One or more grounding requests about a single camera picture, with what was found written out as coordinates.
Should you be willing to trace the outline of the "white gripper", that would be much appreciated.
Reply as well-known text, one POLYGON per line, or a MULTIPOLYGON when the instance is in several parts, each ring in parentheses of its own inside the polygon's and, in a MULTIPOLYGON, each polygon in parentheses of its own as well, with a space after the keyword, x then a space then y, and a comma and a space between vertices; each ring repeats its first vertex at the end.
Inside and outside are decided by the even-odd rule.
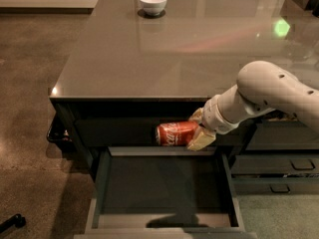
POLYGON ((208 100, 203 108, 197 109, 190 117, 190 121, 202 123, 186 145, 188 150, 201 150, 216 140, 216 133, 227 134, 238 128, 239 123, 232 123, 225 119, 218 108, 219 95, 208 100))

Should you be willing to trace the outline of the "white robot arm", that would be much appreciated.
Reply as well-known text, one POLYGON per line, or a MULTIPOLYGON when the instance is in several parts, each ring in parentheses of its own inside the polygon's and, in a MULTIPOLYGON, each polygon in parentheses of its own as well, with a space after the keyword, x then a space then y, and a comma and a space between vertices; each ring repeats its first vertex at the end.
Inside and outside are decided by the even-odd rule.
POLYGON ((201 150, 219 134, 227 134, 241 122, 274 110, 295 116, 319 131, 318 91, 272 63, 251 62, 239 71, 232 88, 209 99, 190 117, 198 123, 198 129, 187 148, 201 150))

